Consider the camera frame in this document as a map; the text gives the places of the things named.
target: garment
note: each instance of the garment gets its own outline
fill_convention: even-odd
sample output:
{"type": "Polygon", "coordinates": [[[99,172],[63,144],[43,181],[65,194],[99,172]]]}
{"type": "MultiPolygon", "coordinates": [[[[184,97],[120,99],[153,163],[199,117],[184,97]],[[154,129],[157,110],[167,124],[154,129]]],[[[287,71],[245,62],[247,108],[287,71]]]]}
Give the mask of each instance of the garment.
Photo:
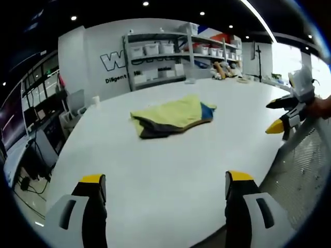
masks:
{"type": "Polygon", "coordinates": [[[130,115],[140,138],[158,138],[211,122],[215,109],[215,105],[200,102],[198,96],[188,95],[177,101],[131,112],[130,115]]]}

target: computer screen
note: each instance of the computer screen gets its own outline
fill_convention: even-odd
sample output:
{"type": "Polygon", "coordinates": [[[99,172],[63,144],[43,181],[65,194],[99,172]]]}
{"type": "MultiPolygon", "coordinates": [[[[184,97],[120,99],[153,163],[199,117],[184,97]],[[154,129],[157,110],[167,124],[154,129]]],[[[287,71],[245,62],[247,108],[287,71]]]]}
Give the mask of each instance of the computer screen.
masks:
{"type": "Polygon", "coordinates": [[[26,134],[22,113],[21,83],[16,85],[1,107],[0,128],[6,150],[26,134]]]}

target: chair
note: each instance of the chair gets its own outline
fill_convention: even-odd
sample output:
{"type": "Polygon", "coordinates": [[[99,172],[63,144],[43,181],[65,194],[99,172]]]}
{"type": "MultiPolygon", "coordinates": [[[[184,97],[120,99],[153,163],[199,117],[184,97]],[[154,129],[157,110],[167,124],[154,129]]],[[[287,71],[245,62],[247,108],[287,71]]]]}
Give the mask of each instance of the chair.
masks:
{"type": "Polygon", "coordinates": [[[60,114],[60,119],[63,125],[63,129],[72,132],[79,119],[86,111],[84,90],[80,89],[75,93],[68,95],[67,104],[69,111],[60,114]]]}

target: metal mesh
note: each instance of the metal mesh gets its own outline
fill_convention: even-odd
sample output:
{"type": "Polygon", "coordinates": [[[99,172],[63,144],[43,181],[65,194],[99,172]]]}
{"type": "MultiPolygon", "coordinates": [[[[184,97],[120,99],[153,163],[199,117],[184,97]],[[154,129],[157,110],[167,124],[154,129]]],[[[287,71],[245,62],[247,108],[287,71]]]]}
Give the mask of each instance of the metal mesh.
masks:
{"type": "Polygon", "coordinates": [[[284,209],[298,229],[315,207],[330,170],[327,147],[316,129],[283,160],[274,164],[261,185],[284,209]]]}

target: table surface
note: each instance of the table surface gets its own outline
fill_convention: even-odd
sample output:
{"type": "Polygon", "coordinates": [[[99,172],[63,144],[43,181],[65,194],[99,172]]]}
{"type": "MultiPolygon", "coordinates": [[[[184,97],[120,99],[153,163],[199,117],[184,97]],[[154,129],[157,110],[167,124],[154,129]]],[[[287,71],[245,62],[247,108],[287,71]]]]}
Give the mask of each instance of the table surface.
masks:
{"type": "Polygon", "coordinates": [[[225,172],[260,185],[282,134],[265,130],[284,110],[270,100],[288,92],[236,79],[156,86],[91,106],[64,145],[53,171],[47,209],[85,175],[106,175],[109,247],[190,247],[225,224],[225,172]],[[214,120],[168,138],[141,140],[130,111],[188,94],[216,104],[214,120]]]}
{"type": "Polygon", "coordinates": [[[13,187],[15,174],[30,139],[28,135],[23,136],[7,151],[4,173],[9,187],[13,187]]]}

